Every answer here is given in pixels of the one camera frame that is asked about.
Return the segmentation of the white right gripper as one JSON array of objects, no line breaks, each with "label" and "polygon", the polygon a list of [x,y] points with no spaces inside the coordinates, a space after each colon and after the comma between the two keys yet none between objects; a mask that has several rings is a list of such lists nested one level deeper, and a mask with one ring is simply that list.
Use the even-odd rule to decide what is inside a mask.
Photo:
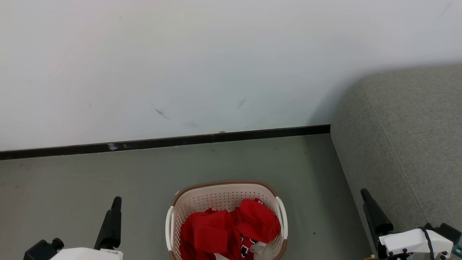
[{"label": "white right gripper", "polygon": [[395,233],[394,225],[365,188],[360,190],[363,211],[372,236],[378,239],[377,259],[380,260],[447,260],[454,243],[438,233],[417,228]]}]

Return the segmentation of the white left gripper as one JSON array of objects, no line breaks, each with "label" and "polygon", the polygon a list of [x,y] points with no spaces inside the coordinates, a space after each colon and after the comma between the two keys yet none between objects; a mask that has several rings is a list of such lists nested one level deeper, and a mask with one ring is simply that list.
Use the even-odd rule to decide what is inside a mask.
[{"label": "white left gripper", "polygon": [[116,196],[106,212],[94,249],[87,247],[65,248],[51,260],[123,260],[119,248],[122,235],[122,198]]}]

